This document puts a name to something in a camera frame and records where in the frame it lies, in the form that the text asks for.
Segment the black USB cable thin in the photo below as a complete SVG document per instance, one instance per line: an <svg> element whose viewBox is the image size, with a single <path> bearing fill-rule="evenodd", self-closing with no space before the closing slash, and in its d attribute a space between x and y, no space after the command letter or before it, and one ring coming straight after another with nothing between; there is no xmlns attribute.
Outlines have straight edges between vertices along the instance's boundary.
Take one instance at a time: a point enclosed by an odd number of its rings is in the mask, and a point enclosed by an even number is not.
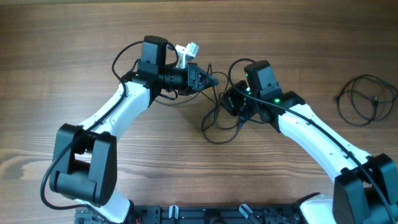
<svg viewBox="0 0 398 224"><path fill-rule="evenodd" d="M214 100L212 100L212 99L211 99L210 97L208 97L206 94L204 94L204 93L202 93L202 94L203 94L205 97L207 97L210 101L213 102L214 108L213 108L212 110L210 110L210 111L208 112L208 114L205 115L205 117L203 118L203 122L205 122L205 121L209 118L210 115L213 115L213 121L212 121L212 123L211 123L209 126L203 128L203 131L206 131L207 129L210 129L210 128L213 127L213 126L216 127L217 129L220 129L220 130L230 130L230 129L233 129L233 128L239 126L239 123L236 123L236 124L234 124L233 126L227 127L227 128L226 128L226 127L221 127L221 126L217 123L218 113L219 113L219 106L220 106L220 103L219 103L218 100L220 99L221 96L217 96L217 94L216 94L215 86L218 85L219 80L218 80L217 78L214 78L214 77L213 77L213 70L212 70L212 66L211 66L210 63L208 64L207 74L208 74L208 76L209 76L210 78L212 78L212 85L211 85L211 87L212 87L212 90L213 90Z"/></svg>

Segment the black USB cable long tail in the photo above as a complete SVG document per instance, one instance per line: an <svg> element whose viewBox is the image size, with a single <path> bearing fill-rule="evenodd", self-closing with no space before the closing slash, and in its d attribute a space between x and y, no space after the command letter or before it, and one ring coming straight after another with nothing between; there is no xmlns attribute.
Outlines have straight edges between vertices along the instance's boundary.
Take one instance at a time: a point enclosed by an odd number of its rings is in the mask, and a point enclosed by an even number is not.
<svg viewBox="0 0 398 224"><path fill-rule="evenodd" d="M385 100L380 100L377 95L368 95L356 89L357 83L359 81L365 80L367 82L376 84L377 86L387 90L391 94L391 97ZM355 113L364 120L363 123L354 123L349 121L343 113L341 112L340 101L342 97L346 95L350 105L353 107ZM355 103L355 97L360 97L365 102L370 104L371 114L369 116L364 115L360 112L358 106ZM364 127L373 122L378 122L386 119L394 109L394 104L397 101L397 87L386 82L385 80L370 74L359 75L347 83L341 88L338 94L334 97L334 103L336 105L336 110L340 118L351 126Z"/></svg>

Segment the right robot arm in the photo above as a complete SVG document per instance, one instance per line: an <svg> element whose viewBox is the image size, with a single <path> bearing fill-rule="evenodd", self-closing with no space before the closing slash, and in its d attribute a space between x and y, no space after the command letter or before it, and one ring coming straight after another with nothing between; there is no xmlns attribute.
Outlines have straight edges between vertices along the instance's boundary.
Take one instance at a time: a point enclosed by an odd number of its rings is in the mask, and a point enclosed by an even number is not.
<svg viewBox="0 0 398 224"><path fill-rule="evenodd" d="M315 194L298 205L304 223L397 223L397 166L372 156L325 124L293 91L283 92L267 60L247 59L245 80L232 83L221 105L243 121L260 123L301 146L328 174L333 195Z"/></svg>

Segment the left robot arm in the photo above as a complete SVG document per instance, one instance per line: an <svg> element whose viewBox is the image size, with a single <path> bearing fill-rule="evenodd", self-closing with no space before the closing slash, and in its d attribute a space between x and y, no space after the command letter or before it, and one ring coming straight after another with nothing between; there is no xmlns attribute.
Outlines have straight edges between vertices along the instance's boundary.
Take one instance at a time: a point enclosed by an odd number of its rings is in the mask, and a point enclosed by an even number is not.
<svg viewBox="0 0 398 224"><path fill-rule="evenodd" d="M45 198L45 187L77 203L105 223L138 223L131 200L116 190L117 143L131 123L162 96L162 91L188 96L216 86L219 81L193 63L199 46L173 45L147 35L139 41L141 57L123 76L116 93L79 125L64 124L57 131L53 159L40 186L49 208L64 210Z"/></svg>

